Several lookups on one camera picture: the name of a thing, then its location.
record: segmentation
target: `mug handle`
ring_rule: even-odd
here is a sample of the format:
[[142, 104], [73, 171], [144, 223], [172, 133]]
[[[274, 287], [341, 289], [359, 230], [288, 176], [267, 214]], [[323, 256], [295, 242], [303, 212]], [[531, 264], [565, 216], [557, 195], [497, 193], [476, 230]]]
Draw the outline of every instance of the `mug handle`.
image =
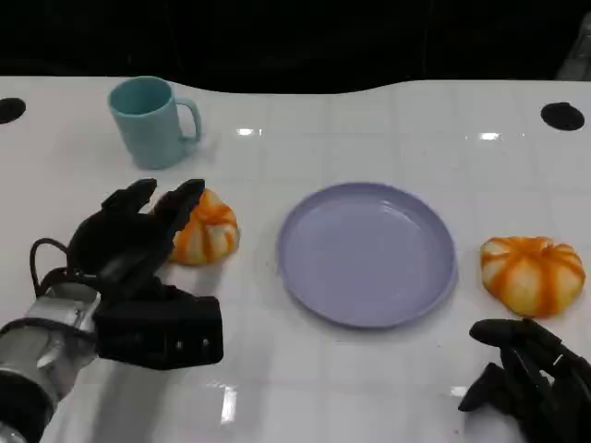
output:
[[185, 143], [197, 143], [199, 141], [199, 135], [201, 134], [201, 117], [199, 116], [199, 111], [197, 110], [197, 105], [190, 99], [175, 99], [175, 104], [177, 106], [186, 106], [188, 110], [193, 115], [193, 122], [195, 123], [195, 135], [194, 136], [183, 136], [183, 141]]

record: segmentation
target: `orange and white pumpkin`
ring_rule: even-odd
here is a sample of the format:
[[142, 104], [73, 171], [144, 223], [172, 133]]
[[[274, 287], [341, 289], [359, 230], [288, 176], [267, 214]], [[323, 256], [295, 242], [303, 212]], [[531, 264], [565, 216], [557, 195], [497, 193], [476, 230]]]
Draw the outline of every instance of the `orange and white pumpkin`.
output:
[[585, 271], [574, 250], [547, 237], [494, 237], [480, 248], [482, 281], [515, 314], [560, 313], [583, 290]]
[[239, 239], [234, 212], [214, 192], [205, 189], [189, 222], [175, 235], [171, 260], [183, 265], [207, 265], [233, 252]]

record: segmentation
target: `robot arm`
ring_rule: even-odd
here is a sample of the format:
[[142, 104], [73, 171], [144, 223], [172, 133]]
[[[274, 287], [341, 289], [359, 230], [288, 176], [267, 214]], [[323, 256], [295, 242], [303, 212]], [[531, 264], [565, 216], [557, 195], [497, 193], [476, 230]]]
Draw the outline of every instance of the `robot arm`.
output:
[[[0, 329], [0, 443], [36, 443], [78, 371], [95, 356], [152, 369], [210, 365], [223, 357], [222, 317], [213, 297], [194, 297], [154, 276], [188, 222], [205, 183], [190, 180], [139, 213], [156, 187], [140, 180], [114, 192], [68, 247], [31, 249], [36, 299]], [[39, 282], [39, 245], [67, 258]]]
[[531, 319], [478, 321], [470, 335], [501, 350], [459, 409], [485, 403], [513, 416], [530, 443], [591, 441], [591, 365]]

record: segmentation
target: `table surface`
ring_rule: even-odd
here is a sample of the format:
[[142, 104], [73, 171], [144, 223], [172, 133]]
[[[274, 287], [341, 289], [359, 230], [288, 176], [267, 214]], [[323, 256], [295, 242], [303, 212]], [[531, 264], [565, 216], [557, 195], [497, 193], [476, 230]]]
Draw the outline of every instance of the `table surface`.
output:
[[[33, 293], [38, 237], [68, 241], [118, 187], [192, 177], [235, 210], [240, 249], [222, 266], [172, 267], [167, 280], [222, 305], [225, 358], [152, 372], [96, 360], [44, 442], [518, 442], [510, 420], [456, 411], [497, 352], [470, 326], [511, 317], [482, 288], [478, 248], [492, 235], [547, 235], [591, 263], [591, 125], [546, 126], [549, 102], [591, 118], [591, 87], [559, 82], [412, 82], [327, 96], [234, 95], [174, 85], [203, 117], [199, 152], [175, 168], [131, 162], [106, 106], [117, 78], [0, 78], [27, 112], [0, 126], [0, 321]], [[190, 118], [181, 110], [182, 125]], [[330, 184], [369, 180], [423, 198], [448, 224], [460, 278], [449, 301], [404, 327], [360, 332], [327, 324], [285, 293], [273, 247], [287, 211]], [[40, 272], [63, 263], [40, 253]], [[544, 322], [591, 357], [591, 301]]]

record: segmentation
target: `cup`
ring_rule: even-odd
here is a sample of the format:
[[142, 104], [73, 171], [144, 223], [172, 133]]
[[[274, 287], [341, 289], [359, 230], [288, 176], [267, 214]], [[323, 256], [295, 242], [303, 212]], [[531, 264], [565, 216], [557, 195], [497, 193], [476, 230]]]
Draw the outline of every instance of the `cup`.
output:
[[[178, 121], [177, 105], [193, 115], [195, 135], [186, 136]], [[134, 162], [142, 169], [163, 169], [180, 162], [199, 141], [197, 105], [177, 99], [170, 85], [157, 77], [130, 78], [109, 94], [111, 114]]]

